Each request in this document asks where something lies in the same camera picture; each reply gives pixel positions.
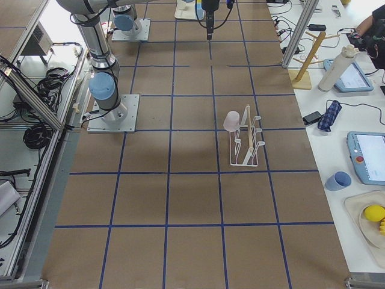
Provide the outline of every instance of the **white bottle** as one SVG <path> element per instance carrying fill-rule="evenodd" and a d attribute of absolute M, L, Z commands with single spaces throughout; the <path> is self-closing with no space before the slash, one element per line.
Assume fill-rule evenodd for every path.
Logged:
<path fill-rule="evenodd" d="M 333 64 L 326 71 L 324 77 L 318 84 L 318 89 L 323 92 L 331 90 L 343 72 L 354 62 L 354 59 L 359 50 L 354 48 L 352 44 L 344 46 L 341 53 L 333 60 Z"/>

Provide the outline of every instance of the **wooden stand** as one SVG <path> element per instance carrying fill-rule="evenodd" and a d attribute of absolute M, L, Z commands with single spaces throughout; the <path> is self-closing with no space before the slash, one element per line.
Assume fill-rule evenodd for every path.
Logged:
<path fill-rule="evenodd" d="M 312 33 L 309 33 L 307 31 L 305 33 L 307 35 L 313 37 L 312 49 L 310 50 L 305 61 L 301 61 L 301 60 L 298 60 L 296 58 L 293 58 L 295 61 L 302 63 L 302 67 L 299 71 L 298 70 L 289 70 L 289 76 L 290 76 L 291 84 L 293 85 L 294 89 L 310 90 L 310 89 L 312 89 L 312 82 L 310 80 L 310 75 L 306 71 L 306 69 L 309 67 L 310 64 L 316 64 L 316 63 L 323 62 L 322 60 L 312 62 L 312 59 L 313 59 L 314 55 L 316 54 L 318 48 L 320 47 L 322 41 L 324 41 L 324 39 L 339 37 L 339 35 L 333 35 L 333 36 L 326 37 L 325 31 L 320 32 L 318 36 L 316 36 Z"/>

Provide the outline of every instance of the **power adapter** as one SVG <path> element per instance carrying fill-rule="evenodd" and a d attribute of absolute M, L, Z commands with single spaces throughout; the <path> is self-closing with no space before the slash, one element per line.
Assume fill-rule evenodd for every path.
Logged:
<path fill-rule="evenodd" d="M 286 48 L 287 48 L 287 47 L 284 47 L 284 48 L 281 49 L 281 50 L 282 50 L 282 54 L 285 54 Z M 301 52 L 301 51 L 300 51 L 300 48 L 297 47 L 297 49 L 295 50 L 294 54 L 299 54 L 300 52 Z"/>

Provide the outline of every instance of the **yellow fruit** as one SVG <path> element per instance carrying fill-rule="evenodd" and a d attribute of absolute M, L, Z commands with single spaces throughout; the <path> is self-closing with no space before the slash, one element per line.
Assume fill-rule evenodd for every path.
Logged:
<path fill-rule="evenodd" d="M 379 222 L 385 218 L 385 209 L 380 205 L 371 205 L 364 210 L 363 214 L 369 221 Z"/>

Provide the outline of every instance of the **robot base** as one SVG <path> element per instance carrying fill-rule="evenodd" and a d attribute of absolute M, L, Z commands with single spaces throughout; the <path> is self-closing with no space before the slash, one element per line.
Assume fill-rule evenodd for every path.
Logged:
<path fill-rule="evenodd" d="M 115 30 L 114 35 L 112 35 L 113 42 L 137 42 L 137 41 L 148 41 L 150 34 L 150 19 L 139 19 L 142 24 L 142 31 L 136 35 L 126 35 L 120 30 Z"/>
<path fill-rule="evenodd" d="M 100 117 L 91 120 L 88 124 L 88 132 L 135 132 L 135 125 L 137 123 L 139 95 L 121 95 L 122 103 L 128 108 L 128 113 L 125 119 L 121 122 L 106 123 Z M 98 110 L 99 106 L 94 103 L 94 110 Z"/>

